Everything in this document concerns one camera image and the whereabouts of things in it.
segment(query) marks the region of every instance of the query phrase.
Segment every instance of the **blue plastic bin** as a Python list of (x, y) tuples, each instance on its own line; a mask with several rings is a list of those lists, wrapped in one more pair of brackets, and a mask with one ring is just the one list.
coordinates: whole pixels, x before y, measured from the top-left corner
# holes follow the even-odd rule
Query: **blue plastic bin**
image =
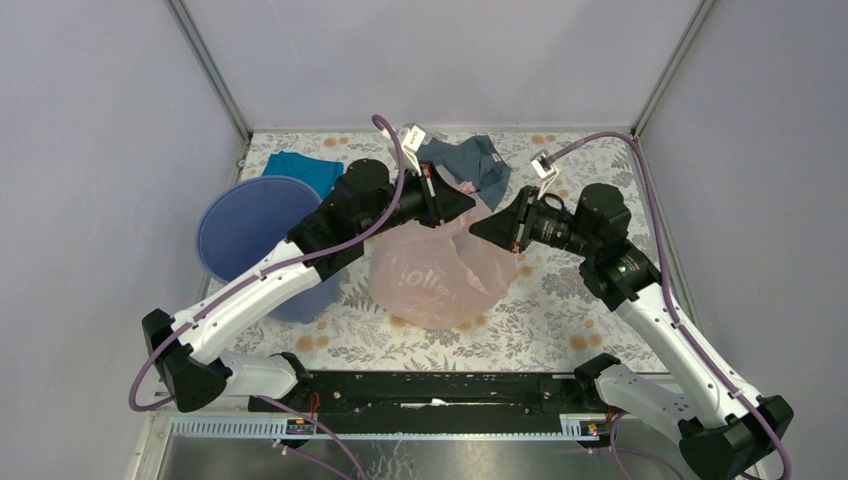
[[(197, 227), (197, 258), (212, 278), (228, 283), (286, 238), (289, 229), (315, 211), (321, 197), (291, 177), (268, 176), (242, 182), (224, 192)], [(295, 295), (268, 316), (307, 323), (339, 293), (339, 275)]]

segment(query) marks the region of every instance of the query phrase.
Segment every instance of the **patterned table surface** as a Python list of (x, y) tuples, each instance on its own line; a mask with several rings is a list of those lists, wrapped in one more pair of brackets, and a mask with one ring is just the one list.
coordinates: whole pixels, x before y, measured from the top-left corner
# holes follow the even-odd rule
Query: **patterned table surface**
[[(513, 168), (506, 197), (534, 183), (528, 159), (542, 148), (553, 152), (591, 132), (487, 132), (498, 152)], [(457, 144), (475, 133), (434, 134)], [(395, 168), (387, 141), (375, 133), (257, 133), (241, 180), (262, 174), (268, 158), (279, 151), (349, 164), (376, 158)], [(633, 212), (633, 242), (656, 260), (634, 177), (632, 157), (623, 143), (601, 139), (558, 163), (563, 169), (552, 191), (573, 209), (576, 196), (590, 183), (618, 186)], [(518, 277), (495, 308), (452, 330), (425, 330), (389, 315), (368, 295), (366, 254), (342, 272), (335, 303), (309, 324), (289, 324), (269, 318), (246, 330), (232, 345), (244, 353), (297, 353), (310, 369), (572, 371), (601, 352), (619, 357), (640, 372), (666, 372), (645, 342), (616, 315), (606, 310), (582, 283), (579, 259), (541, 245), (519, 255)], [(220, 288), (210, 286), (210, 292)]]

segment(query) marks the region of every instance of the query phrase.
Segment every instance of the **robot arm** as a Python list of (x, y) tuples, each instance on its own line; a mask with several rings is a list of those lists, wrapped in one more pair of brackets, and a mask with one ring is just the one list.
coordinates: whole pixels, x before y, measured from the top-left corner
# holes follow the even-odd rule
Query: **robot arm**
[[(417, 135), (423, 132), (408, 130), (404, 146)], [(400, 200), (378, 233), (410, 220), (435, 227), (475, 204), (445, 183), (431, 165), (412, 160), (415, 165), (407, 171)], [(149, 352), (181, 332), (154, 363), (180, 411), (197, 410), (220, 395), (280, 398), (294, 386), (296, 372), (286, 359), (236, 354), (225, 347), (277, 305), (361, 257), (362, 242), (329, 255), (323, 252), (371, 227), (394, 193), (384, 164), (358, 160), (336, 181), (319, 208), (251, 269), (194, 306), (174, 315), (157, 309), (144, 318)]]
[[(550, 169), (542, 163), (542, 170)], [(636, 415), (677, 443), (702, 478), (731, 478), (773, 451), (774, 444), (738, 396), (756, 399), (757, 410), (780, 437), (792, 409), (780, 396), (764, 398), (721, 358), (676, 302), (665, 304), (659, 272), (627, 240), (630, 211), (621, 192), (611, 185), (589, 185), (571, 214), (562, 199), (542, 193), (545, 183), (541, 189), (524, 187), (511, 205), (471, 225), (470, 232), (515, 253), (535, 241), (584, 257), (580, 275), (587, 288), (642, 336), (683, 390), (673, 393), (602, 354), (575, 370), (587, 406), (614, 406)], [(719, 381), (686, 335), (738, 392)]]

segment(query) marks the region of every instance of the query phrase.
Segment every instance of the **gray wall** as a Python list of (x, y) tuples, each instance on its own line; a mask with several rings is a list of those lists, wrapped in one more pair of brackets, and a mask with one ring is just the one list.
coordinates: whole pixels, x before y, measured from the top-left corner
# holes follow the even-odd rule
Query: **gray wall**
[(119, 479), (140, 320), (193, 301), (240, 142), (162, 1), (3, 2), (0, 65), (2, 477)]
[(629, 125), (698, 0), (187, 0), (247, 121)]
[(645, 137), (707, 337), (795, 409), (796, 478), (846, 464), (846, 18), (844, 0), (720, 3)]

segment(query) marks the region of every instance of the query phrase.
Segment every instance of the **pink plastic bag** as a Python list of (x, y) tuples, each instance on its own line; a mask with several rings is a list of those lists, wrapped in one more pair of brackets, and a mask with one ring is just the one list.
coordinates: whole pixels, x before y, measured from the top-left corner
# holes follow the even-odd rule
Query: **pink plastic bag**
[(410, 222), (380, 235), (368, 278), (378, 305), (421, 327), (446, 329), (472, 321), (506, 296), (517, 260), (468, 233), (469, 225), (492, 214), (476, 200), (441, 227)]

